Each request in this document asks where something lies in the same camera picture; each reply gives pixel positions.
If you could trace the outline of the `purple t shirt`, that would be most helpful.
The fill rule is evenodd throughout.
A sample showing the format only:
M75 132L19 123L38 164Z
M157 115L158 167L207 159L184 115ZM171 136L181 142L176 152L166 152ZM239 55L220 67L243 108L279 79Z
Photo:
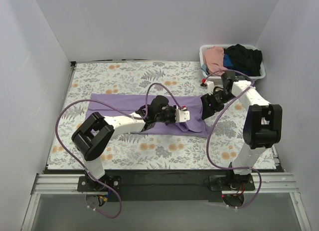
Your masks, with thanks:
M128 94L91 94L90 99L109 104L120 111L131 114L145 105L145 95ZM190 112L190 120L185 123L169 124L156 123L155 126L145 134L149 135L175 135L175 136L194 136L206 138L209 126L201 119L202 103L200 96L177 96L177 102L186 106Z

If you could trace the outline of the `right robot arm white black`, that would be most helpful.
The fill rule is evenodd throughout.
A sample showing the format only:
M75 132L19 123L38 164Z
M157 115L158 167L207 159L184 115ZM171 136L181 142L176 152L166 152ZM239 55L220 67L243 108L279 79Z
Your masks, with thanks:
M251 172L259 157L281 139L283 110L279 104L265 100L256 91L254 81L239 71L226 70L221 81L221 88L208 88L201 97L201 118L205 120L215 113L221 118L239 100L247 111L242 132L244 144L225 173L210 176L208 183L212 191L244 190L246 185L253 185Z

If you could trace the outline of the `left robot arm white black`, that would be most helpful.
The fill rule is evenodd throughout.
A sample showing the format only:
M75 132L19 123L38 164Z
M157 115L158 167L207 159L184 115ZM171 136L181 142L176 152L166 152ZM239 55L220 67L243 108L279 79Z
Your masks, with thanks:
M72 141L84 159L90 187L95 191L103 190L106 185L115 187L112 179L105 176L101 159L112 138L147 131L156 123L175 124L189 118L186 107L170 106L169 100L161 95L129 115L102 116L99 112L92 113L72 135Z

